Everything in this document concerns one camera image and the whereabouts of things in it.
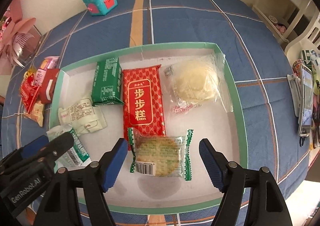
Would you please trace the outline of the white wooden shelf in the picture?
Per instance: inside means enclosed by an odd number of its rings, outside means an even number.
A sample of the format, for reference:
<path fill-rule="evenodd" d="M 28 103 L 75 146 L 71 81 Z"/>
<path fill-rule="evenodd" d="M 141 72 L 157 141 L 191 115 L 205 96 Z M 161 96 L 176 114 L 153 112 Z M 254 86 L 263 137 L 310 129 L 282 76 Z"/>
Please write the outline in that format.
<path fill-rule="evenodd" d="M 252 10 L 267 25 L 285 54 L 319 52 L 319 9 L 313 0 L 254 0 Z"/>

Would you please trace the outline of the white tray with green rim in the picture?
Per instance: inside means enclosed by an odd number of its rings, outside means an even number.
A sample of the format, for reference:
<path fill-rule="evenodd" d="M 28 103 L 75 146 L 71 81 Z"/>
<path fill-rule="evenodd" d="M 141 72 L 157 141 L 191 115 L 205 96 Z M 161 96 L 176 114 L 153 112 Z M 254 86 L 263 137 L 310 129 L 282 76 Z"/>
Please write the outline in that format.
<path fill-rule="evenodd" d="M 91 93 L 98 61 L 117 57 L 122 69 L 161 65 L 220 53 L 215 43 L 181 42 L 148 44 L 92 56 L 62 67 L 50 110 L 50 127 L 59 124 L 58 110 L 66 108 Z M 200 210 L 220 203 L 221 193 L 213 187 L 199 154 L 199 143 L 207 138 L 228 160 L 248 166 L 248 147 L 244 116 L 234 79 L 225 67 L 223 92 L 231 97 L 233 111 L 226 112 L 222 101 L 208 102 L 185 114 L 170 111 L 170 97 L 163 96 L 165 129 L 170 136 L 194 131 L 190 144 L 192 179 L 155 177 L 129 171 L 132 153 L 128 153 L 114 186 L 105 193 L 112 211 L 129 214 L 175 214 Z"/>

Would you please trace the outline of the dark green snack packet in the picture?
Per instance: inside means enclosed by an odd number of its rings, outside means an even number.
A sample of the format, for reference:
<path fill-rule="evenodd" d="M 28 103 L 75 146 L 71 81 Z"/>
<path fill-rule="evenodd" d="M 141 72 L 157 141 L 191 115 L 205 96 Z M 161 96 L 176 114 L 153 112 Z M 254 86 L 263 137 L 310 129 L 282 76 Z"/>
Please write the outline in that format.
<path fill-rule="evenodd" d="M 121 76 L 122 69 L 118 57 L 97 63 L 91 93 L 93 106 L 124 104 L 120 92 Z"/>

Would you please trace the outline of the blue plaid tablecloth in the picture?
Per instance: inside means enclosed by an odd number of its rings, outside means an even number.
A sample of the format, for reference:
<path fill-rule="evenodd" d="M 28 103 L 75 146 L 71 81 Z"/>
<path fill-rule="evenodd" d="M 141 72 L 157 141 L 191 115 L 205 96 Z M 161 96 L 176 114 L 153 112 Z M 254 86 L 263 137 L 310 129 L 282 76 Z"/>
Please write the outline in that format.
<path fill-rule="evenodd" d="M 59 55 L 62 66 L 129 46 L 136 0 L 117 0 L 104 16 L 86 11 L 46 33 L 33 60 Z M 268 166 L 285 198 L 308 172 L 286 79 L 292 69 L 272 32 L 240 0 L 143 0 L 143 43 L 211 42 L 225 54 L 244 114 L 251 169 Z"/>

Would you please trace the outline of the teal toy box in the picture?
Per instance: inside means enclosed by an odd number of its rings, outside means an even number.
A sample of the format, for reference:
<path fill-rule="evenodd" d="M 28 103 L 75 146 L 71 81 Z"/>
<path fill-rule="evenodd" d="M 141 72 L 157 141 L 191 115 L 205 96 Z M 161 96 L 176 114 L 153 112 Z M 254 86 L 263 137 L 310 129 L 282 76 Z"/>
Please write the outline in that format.
<path fill-rule="evenodd" d="M 117 0 L 82 0 L 88 12 L 92 16 L 104 16 L 114 9 L 118 2 Z"/>

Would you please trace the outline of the dark red snack packet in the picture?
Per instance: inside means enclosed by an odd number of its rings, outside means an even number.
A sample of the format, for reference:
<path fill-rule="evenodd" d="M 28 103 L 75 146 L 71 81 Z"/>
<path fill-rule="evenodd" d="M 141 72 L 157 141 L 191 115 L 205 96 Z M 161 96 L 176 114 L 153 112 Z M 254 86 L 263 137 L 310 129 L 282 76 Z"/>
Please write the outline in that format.
<path fill-rule="evenodd" d="M 39 99 L 43 104 L 49 104 L 52 102 L 57 77 L 60 70 L 57 68 L 48 69 L 44 76 L 43 82 L 39 90 Z"/>

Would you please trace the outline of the red crinkled snack packet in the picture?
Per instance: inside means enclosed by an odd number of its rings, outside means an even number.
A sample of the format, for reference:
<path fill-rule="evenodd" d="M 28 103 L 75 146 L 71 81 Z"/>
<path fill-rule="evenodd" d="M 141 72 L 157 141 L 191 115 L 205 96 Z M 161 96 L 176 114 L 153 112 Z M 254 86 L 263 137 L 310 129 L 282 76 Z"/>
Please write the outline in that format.
<path fill-rule="evenodd" d="M 26 77 L 20 89 L 22 102 L 27 113 L 30 113 L 39 95 L 40 86 L 35 83 L 34 74 Z"/>

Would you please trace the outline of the pink paper flower bouquet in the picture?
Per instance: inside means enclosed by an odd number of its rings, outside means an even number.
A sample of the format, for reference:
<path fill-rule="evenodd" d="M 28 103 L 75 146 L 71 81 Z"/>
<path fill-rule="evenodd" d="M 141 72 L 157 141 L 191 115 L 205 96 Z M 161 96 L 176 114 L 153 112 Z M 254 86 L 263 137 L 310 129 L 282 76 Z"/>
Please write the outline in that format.
<path fill-rule="evenodd" d="M 1 18 L 1 75 L 11 74 L 15 65 L 24 66 L 25 47 L 37 47 L 41 34 L 35 23 L 35 17 L 23 16 L 21 0 L 11 1 Z"/>

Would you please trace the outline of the white phone stand with phone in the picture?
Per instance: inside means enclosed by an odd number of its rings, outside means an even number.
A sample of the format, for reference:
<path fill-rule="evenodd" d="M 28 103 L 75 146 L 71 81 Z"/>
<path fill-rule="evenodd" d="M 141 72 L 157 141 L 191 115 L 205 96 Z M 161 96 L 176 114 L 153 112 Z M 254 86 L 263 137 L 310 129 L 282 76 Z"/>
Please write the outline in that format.
<path fill-rule="evenodd" d="M 313 80 L 311 70 L 304 64 L 299 73 L 287 75 L 295 115 L 298 118 L 298 135 L 308 137 L 311 131 L 313 111 Z"/>

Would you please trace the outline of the white cream snack packet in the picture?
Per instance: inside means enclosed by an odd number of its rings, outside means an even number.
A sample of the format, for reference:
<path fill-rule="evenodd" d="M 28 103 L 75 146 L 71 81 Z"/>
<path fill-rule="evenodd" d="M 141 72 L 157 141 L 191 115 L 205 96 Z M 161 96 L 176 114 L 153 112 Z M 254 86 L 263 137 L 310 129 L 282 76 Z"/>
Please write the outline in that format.
<path fill-rule="evenodd" d="M 60 125 L 71 125 L 78 136 L 107 127 L 101 108 L 93 106 L 90 97 L 83 98 L 67 108 L 59 108 L 58 118 Z"/>

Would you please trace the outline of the clear wrapped white pastry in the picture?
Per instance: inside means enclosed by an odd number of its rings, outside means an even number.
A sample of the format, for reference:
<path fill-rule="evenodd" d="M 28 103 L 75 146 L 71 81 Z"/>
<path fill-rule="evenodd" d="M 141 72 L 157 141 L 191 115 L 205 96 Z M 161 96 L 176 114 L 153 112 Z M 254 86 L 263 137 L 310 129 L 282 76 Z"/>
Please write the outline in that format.
<path fill-rule="evenodd" d="M 184 114 L 209 102 L 221 102 L 225 112 L 233 111 L 225 79 L 226 58 L 211 53 L 160 68 L 163 94 L 171 114 Z"/>

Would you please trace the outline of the pink snack packet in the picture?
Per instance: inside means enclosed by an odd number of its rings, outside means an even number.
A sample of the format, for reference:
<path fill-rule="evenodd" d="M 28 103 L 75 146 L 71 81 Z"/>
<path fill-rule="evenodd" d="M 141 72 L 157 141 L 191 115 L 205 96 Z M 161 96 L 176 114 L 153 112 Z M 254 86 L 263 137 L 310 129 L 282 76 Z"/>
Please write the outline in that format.
<path fill-rule="evenodd" d="M 41 63 L 40 67 L 37 69 L 35 74 L 35 78 L 34 78 L 35 86 L 41 86 L 47 70 L 54 69 L 57 65 L 59 58 L 60 58 L 59 56 L 48 56 L 43 60 L 43 62 Z"/>

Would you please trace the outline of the beige round biscuit packet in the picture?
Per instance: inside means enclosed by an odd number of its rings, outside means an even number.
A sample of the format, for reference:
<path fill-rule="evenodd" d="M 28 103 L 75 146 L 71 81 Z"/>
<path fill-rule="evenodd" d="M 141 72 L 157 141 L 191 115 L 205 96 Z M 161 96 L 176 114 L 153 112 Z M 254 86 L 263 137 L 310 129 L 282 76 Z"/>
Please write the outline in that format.
<path fill-rule="evenodd" d="M 133 155 L 131 173 L 154 177 L 180 177 L 192 180 L 190 144 L 194 130 L 184 136 L 146 136 L 135 128 L 127 135 Z"/>

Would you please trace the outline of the red patterned cake packet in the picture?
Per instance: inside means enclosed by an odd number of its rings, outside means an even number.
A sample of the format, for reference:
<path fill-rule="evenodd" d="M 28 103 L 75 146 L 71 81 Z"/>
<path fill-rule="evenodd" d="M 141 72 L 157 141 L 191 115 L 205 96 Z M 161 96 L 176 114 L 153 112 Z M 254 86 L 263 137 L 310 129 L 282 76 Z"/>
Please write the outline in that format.
<path fill-rule="evenodd" d="M 161 65 L 123 70 L 124 138 L 135 128 L 147 136 L 164 136 L 165 121 L 159 69 Z"/>

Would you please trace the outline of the yellow cake packet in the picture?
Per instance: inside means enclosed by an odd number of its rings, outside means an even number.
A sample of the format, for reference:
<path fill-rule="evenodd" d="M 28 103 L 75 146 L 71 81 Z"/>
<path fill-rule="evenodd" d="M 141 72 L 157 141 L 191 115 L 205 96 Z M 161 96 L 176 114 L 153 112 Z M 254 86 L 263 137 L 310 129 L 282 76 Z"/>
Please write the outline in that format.
<path fill-rule="evenodd" d="M 23 75 L 22 84 L 29 83 L 34 85 L 35 75 L 37 72 L 37 68 L 32 64 L 28 70 Z"/>

